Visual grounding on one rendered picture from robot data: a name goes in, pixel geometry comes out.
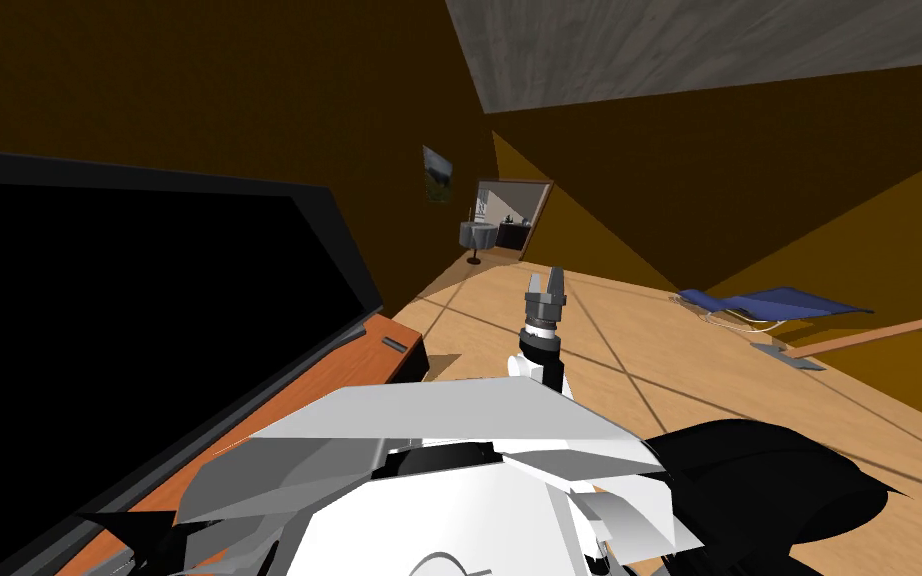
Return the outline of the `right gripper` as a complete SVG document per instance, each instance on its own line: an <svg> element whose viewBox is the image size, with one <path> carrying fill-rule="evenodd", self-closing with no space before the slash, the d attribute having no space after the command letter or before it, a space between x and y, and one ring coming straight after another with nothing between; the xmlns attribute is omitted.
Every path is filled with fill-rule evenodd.
<svg viewBox="0 0 922 576"><path fill-rule="evenodd" d="M563 306L566 304L564 271L551 268L546 286L546 293L541 291L541 275L534 273L524 292L524 314L526 323L555 324L562 318Z"/></svg>

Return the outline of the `brown framed doorway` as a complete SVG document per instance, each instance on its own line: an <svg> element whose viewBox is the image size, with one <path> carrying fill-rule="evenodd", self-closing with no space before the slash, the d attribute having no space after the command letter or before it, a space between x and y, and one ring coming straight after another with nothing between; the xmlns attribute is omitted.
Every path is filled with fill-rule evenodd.
<svg viewBox="0 0 922 576"><path fill-rule="evenodd" d="M552 180L480 179L471 220L497 227L495 249L522 260L553 188Z"/></svg>

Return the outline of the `grey round side table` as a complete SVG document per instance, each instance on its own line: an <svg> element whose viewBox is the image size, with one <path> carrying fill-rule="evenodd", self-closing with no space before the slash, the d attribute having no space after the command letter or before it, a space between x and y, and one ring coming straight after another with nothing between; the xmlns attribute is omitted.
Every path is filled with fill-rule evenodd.
<svg viewBox="0 0 922 576"><path fill-rule="evenodd" d="M467 262L472 265L477 265L481 262L478 257L480 251L491 250L497 246L499 224L491 222L487 218L486 212L487 207L481 206L472 220L464 221L460 224L459 243L462 247L471 251Z"/></svg>

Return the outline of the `blue lounge chair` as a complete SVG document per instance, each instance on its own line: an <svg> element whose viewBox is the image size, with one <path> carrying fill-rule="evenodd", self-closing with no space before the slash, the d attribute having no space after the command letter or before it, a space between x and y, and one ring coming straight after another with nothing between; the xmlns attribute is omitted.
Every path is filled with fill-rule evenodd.
<svg viewBox="0 0 922 576"><path fill-rule="evenodd" d="M828 317L849 313L870 313L869 308L858 308L804 292L792 287L777 287L729 298L715 298L705 292L687 289L671 299L679 304L692 305L706 312L703 320L744 333L765 333L792 320ZM715 315L725 313L749 326L766 324L765 328L746 329L715 321Z"/></svg>

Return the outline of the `orange wooden television cabinet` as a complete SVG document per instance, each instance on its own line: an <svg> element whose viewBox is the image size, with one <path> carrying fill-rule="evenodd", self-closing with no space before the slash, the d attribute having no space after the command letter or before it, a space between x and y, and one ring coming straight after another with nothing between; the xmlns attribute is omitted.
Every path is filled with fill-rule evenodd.
<svg viewBox="0 0 922 576"><path fill-rule="evenodd" d="M343 386L384 384L398 373L422 335L382 315L364 323L366 333L329 352L280 392L132 506L134 511L174 510L199 469L255 431Z"/></svg>

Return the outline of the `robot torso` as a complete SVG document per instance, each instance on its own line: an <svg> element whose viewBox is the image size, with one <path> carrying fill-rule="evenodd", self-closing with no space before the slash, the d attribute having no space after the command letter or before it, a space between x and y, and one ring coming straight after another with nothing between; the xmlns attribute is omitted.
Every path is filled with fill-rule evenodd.
<svg viewBox="0 0 922 576"><path fill-rule="evenodd" d="M83 576L590 576L698 548L662 464L527 376L344 387L204 464L173 512L93 513Z"/></svg>

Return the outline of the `wooden pole with grey ends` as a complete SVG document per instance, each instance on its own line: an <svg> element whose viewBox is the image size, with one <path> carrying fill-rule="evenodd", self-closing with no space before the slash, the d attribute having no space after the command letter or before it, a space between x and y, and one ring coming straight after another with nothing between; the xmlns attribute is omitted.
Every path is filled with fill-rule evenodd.
<svg viewBox="0 0 922 576"><path fill-rule="evenodd" d="M759 349L759 351L767 354L769 357L793 368L822 371L825 370L825 367L813 362L811 357L920 330L922 330L922 319L791 349L773 344L751 343L751 345L755 349Z"/></svg>

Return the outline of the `large black television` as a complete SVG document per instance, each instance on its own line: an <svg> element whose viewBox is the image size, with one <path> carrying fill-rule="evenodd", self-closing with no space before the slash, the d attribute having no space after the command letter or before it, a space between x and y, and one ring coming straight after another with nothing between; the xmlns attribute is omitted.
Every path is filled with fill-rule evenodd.
<svg viewBox="0 0 922 576"><path fill-rule="evenodd" d="M383 301L332 192L0 153L0 576L131 507Z"/></svg>

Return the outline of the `small landscape wall picture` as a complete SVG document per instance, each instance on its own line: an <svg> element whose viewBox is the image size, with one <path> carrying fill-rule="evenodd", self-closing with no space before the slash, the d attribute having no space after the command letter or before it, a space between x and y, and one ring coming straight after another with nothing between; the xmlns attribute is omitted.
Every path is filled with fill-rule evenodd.
<svg viewBox="0 0 922 576"><path fill-rule="evenodd" d="M426 146L422 147L426 197L433 203L448 203L452 195L453 165Z"/></svg>

